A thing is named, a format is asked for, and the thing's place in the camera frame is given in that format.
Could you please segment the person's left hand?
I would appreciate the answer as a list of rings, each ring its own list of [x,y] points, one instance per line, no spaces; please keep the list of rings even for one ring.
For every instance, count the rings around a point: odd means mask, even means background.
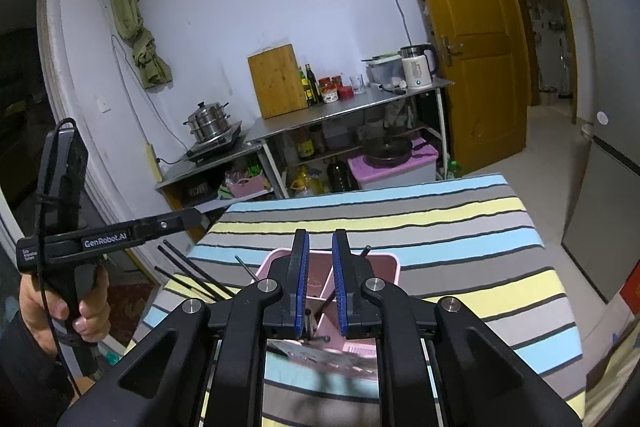
[[[73,328],[87,343],[98,343],[111,329],[111,307],[107,303],[107,289],[110,286],[107,271],[104,267],[96,269],[96,283],[85,298],[77,303],[80,313],[74,321]],[[47,303],[43,303],[37,277],[30,274],[21,276],[20,312],[28,331],[35,338],[39,347],[55,358],[58,348],[55,347],[48,317],[64,322],[70,315],[67,303],[53,291],[46,290]]]

